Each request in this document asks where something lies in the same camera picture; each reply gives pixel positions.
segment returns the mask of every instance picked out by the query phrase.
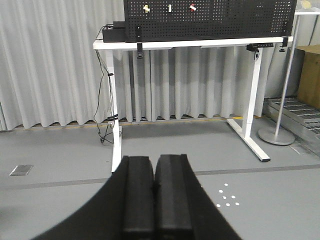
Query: desk frame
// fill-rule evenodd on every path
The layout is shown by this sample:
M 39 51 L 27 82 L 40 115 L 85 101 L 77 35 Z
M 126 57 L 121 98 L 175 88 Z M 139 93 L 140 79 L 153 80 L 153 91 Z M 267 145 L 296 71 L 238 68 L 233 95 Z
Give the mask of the desk frame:
M 216 39 L 216 40 L 197 40 L 197 41 L 166 41 L 166 42 L 144 42 L 144 50 L 169 50 L 178 47 L 200 47 L 200 48 L 219 48 L 219 47 L 235 47 L 246 46 L 247 44 L 255 43 L 282 43 L 283 37 L 260 37 L 260 38 L 239 38 L 239 39 Z M 122 51 L 136 51 L 136 43 L 125 42 L 106 42 L 102 40 L 96 40 L 93 43 L 95 50 L 106 51 L 106 64 L 110 73 L 115 72 L 113 50 Z M 256 95 L 259 83 L 259 74 L 261 68 L 263 49 L 260 49 L 260 57 L 254 62 L 254 70 L 252 76 L 252 82 L 250 86 L 250 94 L 248 96 L 248 106 L 243 113 L 242 127 L 236 123 L 233 119 L 228 119 L 227 123 L 234 129 L 234 131 L 242 138 L 242 140 L 250 147 L 250 149 L 256 154 L 261 162 L 270 161 L 270 157 L 259 147 L 257 143 L 250 137 L 251 128 L 254 118 L 254 110 L 256 104 Z M 118 114 L 117 108 L 117 91 L 115 76 L 111 76 L 111 84 L 113 91 L 113 103 L 114 114 Z M 122 136 L 121 126 L 119 126 L 119 120 L 114 121 L 113 132 L 113 155 L 112 155 L 112 172 L 114 172 L 120 164 L 122 157 Z

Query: gray curtain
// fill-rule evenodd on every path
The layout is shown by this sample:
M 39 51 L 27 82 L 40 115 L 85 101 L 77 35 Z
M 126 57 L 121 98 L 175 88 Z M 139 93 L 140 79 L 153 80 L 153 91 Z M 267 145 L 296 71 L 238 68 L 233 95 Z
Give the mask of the gray curtain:
M 102 25 L 123 21 L 122 0 L 0 0 L 0 126 L 46 127 L 93 119 L 101 78 L 92 43 Z M 320 23 L 304 16 L 299 45 L 318 44 Z M 279 96 L 287 53 L 265 49 L 255 114 L 264 97 Z M 241 115 L 253 72 L 244 47 L 116 51 L 119 116 L 155 121 Z M 102 85 L 98 122 L 107 117 L 108 85 Z

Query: floor tape line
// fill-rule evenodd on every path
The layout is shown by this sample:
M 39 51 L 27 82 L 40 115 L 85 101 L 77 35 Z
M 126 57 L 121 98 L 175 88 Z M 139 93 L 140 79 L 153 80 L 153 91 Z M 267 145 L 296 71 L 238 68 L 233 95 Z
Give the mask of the floor tape line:
M 300 166 L 278 166 L 278 167 L 264 167 L 264 168 L 226 169 L 226 170 L 212 170 L 212 171 L 195 171 L 194 173 L 196 176 L 203 176 L 203 175 L 221 175 L 221 174 L 265 173 L 265 172 L 294 171 L 294 170 L 308 170 L 308 169 L 320 169 L 320 164 L 300 165 Z
M 63 187 L 63 186 L 74 186 L 74 185 L 84 185 L 84 184 L 102 184 L 102 183 L 105 183 L 107 180 L 108 178 L 97 178 L 97 179 L 74 180 L 74 181 L 57 181 L 57 182 L 12 185 L 12 186 L 0 187 L 0 191 Z

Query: power cord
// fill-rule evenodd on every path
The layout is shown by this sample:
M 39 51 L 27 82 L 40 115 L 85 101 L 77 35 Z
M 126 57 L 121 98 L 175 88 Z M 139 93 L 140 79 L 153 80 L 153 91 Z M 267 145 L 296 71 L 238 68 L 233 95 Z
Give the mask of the power cord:
M 100 129 L 99 124 L 98 124 L 98 122 L 97 122 L 97 120 L 96 120 L 96 115 L 97 115 L 97 113 L 98 113 L 99 106 L 100 106 L 100 95 L 101 95 L 102 82 L 103 82 L 103 79 L 104 79 L 104 76 L 105 76 L 104 70 L 106 71 L 107 76 L 108 76 L 108 80 L 109 80 L 109 91 L 110 91 L 109 93 L 110 93 L 110 97 L 111 97 L 110 110 L 111 110 L 111 114 L 112 114 L 112 116 L 108 117 L 106 120 L 112 121 L 112 125 L 114 125 L 115 120 L 118 119 L 118 115 L 117 115 L 117 114 L 116 114 L 116 115 L 114 114 L 113 91 L 112 91 L 112 82 L 111 82 L 111 78 L 110 78 L 110 77 L 113 76 L 114 74 L 113 74 L 113 73 L 109 73 L 109 70 L 108 70 L 105 62 L 104 62 L 103 59 L 101 58 L 101 55 L 100 55 L 99 51 L 96 50 L 95 52 L 96 52 L 96 56 L 97 56 L 97 58 L 98 58 L 98 60 L 99 60 L 100 70 L 101 70 L 101 72 L 102 72 L 102 76 L 101 76 L 100 84 L 99 84 L 98 104 L 97 104 L 97 107 L 96 107 L 96 111 L 95 111 L 95 113 L 94 113 L 94 115 L 93 115 L 93 120 L 94 120 L 94 122 L 96 123 L 96 127 L 98 128 L 98 135 L 99 135 L 99 137 L 100 137 L 100 142 L 103 144 L 105 141 L 107 141 L 107 142 L 110 143 L 110 144 L 114 144 L 114 142 L 112 142 L 112 141 L 110 141 L 110 140 L 107 139 L 107 136 L 109 136 L 110 134 L 112 134 L 112 132 L 107 133 L 107 132 L 108 132 L 109 125 L 107 125 L 106 130 L 105 130 L 105 133 L 104 133 L 104 135 L 102 135 L 102 134 L 101 134 L 101 129 Z
M 257 48 L 253 55 L 254 61 L 257 61 L 259 57 L 260 57 L 260 52 L 259 52 L 259 49 Z

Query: metal pole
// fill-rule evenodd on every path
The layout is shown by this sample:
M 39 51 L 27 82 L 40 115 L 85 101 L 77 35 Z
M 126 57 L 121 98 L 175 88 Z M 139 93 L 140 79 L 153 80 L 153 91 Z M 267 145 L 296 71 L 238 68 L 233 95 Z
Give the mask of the metal pole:
M 291 72 L 291 66 L 292 66 L 292 62 L 293 62 L 293 59 L 294 59 L 295 48 L 296 48 L 296 45 L 297 45 L 297 37 L 298 37 L 299 25 L 300 25 L 300 15 L 297 15 L 296 24 L 295 24 L 295 28 L 294 28 L 293 41 L 292 41 L 292 46 L 291 46 L 291 52 L 290 52 L 290 58 L 289 58 L 289 64 L 288 64 L 288 68 L 286 70 L 286 76 L 285 76 L 285 81 L 284 81 L 284 86 L 283 86 L 283 91 L 282 91 L 279 115 L 278 115 L 278 119 L 276 121 L 276 128 L 275 128 L 275 134 L 274 134 L 275 137 L 277 137 L 278 134 L 279 134 L 279 128 L 280 128 L 282 112 L 283 112 L 283 109 L 284 109 L 284 104 L 285 104 L 285 99 L 286 99 L 286 93 L 287 93 L 287 88 L 288 88 L 290 72 Z

